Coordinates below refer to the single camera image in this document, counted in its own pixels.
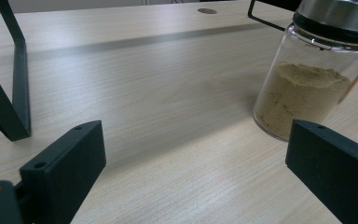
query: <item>wooden table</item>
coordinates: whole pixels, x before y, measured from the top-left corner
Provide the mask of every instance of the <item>wooden table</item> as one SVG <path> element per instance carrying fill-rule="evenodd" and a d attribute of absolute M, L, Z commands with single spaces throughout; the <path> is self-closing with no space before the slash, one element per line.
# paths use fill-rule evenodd
<path fill-rule="evenodd" d="M 252 107 L 282 32 L 249 1 L 16 15 L 33 136 L 0 133 L 0 179 L 76 125 L 103 122 L 107 166 L 73 223 L 338 223 L 286 167 Z M 202 14 L 199 8 L 217 14 Z M 257 4 L 280 25 L 292 13 Z M 0 17 L 0 83 L 13 44 Z M 358 86 L 326 125 L 358 142 Z"/>

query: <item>powder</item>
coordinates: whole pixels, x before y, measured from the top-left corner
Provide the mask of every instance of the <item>powder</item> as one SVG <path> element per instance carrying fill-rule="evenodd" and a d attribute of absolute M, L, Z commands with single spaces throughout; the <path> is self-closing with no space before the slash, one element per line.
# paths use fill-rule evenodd
<path fill-rule="evenodd" d="M 288 139 L 293 119 L 321 123 L 350 85 L 332 69 L 277 63 L 257 99 L 255 118 L 266 131 Z"/>

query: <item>jar lid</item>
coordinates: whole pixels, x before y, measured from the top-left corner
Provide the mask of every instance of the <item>jar lid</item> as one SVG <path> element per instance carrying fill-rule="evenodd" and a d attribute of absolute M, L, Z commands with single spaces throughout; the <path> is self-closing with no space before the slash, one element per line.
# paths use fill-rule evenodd
<path fill-rule="evenodd" d="M 303 0 L 294 22 L 316 35 L 358 43 L 358 0 Z"/>

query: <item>silver lid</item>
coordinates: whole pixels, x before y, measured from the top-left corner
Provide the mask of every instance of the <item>silver lid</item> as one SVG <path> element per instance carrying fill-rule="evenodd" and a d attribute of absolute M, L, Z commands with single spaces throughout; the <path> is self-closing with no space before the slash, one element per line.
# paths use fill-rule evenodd
<path fill-rule="evenodd" d="M 358 0 L 302 0 L 297 13 L 323 25 L 358 32 Z"/>

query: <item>wood grain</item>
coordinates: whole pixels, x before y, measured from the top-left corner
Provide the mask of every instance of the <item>wood grain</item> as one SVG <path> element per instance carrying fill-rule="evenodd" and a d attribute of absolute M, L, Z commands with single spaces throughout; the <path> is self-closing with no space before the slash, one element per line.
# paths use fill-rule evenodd
<path fill-rule="evenodd" d="M 107 166 L 73 223 L 339 223 L 286 168 L 255 102 L 282 33 L 249 1 L 16 15 L 33 136 L 0 134 L 0 179 L 77 124 L 101 119 Z M 198 8 L 217 14 L 202 14 Z M 257 4 L 280 25 L 292 13 Z M 0 18 L 0 82 L 13 48 Z M 358 142 L 358 84 L 326 123 Z"/>

